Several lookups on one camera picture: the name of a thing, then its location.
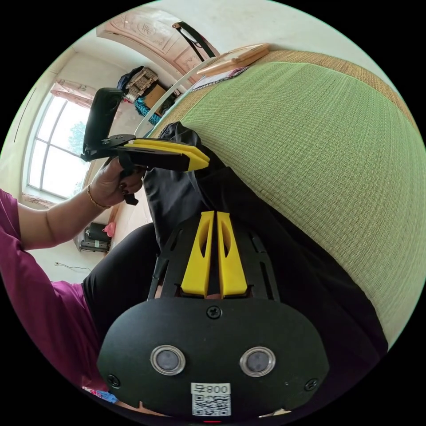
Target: carved wooden panel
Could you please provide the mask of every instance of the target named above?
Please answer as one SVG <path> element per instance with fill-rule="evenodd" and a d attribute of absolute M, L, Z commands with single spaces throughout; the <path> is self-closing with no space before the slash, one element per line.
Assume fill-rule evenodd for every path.
<path fill-rule="evenodd" d="M 98 36 L 102 37 L 103 33 L 106 33 L 130 39 L 139 45 L 140 53 L 154 62 L 156 62 L 155 58 L 161 59 L 159 65 L 165 61 L 182 76 L 191 71 L 201 60 L 185 38 L 172 28 L 172 25 L 179 21 L 179 18 L 167 12 L 141 7 L 105 23 L 102 31 L 98 32 Z M 219 56 L 216 49 L 210 48 Z M 199 53 L 204 59 L 208 59 L 203 49 L 199 49 Z M 190 81 L 194 84 L 199 79 L 199 75 L 194 75 Z"/>

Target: screw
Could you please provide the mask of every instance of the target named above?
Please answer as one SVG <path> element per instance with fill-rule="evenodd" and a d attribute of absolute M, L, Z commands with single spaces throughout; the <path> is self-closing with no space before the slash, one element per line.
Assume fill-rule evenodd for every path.
<path fill-rule="evenodd" d="M 222 315 L 222 310 L 218 306 L 210 306 L 207 309 L 207 316 L 211 320 L 216 320 L 217 318 L 220 318 Z"/>
<path fill-rule="evenodd" d="M 120 381 L 114 375 L 109 374 L 106 380 L 112 387 L 115 387 L 115 388 L 120 387 Z"/>
<path fill-rule="evenodd" d="M 317 379 L 311 379 L 308 383 L 305 385 L 305 390 L 310 392 L 313 391 L 318 385 Z"/>

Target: window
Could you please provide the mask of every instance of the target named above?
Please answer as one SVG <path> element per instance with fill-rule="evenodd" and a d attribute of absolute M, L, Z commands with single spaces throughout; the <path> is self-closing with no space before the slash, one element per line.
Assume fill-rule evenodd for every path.
<path fill-rule="evenodd" d="M 68 199 L 83 186 L 89 163 L 80 158 L 89 108 L 52 97 L 35 132 L 27 185 Z"/>

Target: magenta shirt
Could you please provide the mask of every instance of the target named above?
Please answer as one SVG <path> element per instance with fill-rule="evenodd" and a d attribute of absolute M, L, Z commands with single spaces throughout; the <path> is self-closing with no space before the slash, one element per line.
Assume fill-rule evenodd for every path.
<path fill-rule="evenodd" d="M 105 391 L 96 361 L 100 342 L 81 284 L 52 283 L 22 249 L 18 202 L 0 189 L 0 273 L 34 344 L 71 383 Z"/>

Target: black pants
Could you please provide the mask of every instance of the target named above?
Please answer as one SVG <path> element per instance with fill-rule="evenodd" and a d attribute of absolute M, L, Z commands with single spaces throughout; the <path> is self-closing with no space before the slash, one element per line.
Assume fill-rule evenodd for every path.
<path fill-rule="evenodd" d="M 127 309 L 148 298 L 159 248 L 154 225 L 131 232 L 83 281 L 83 291 L 99 338 Z"/>

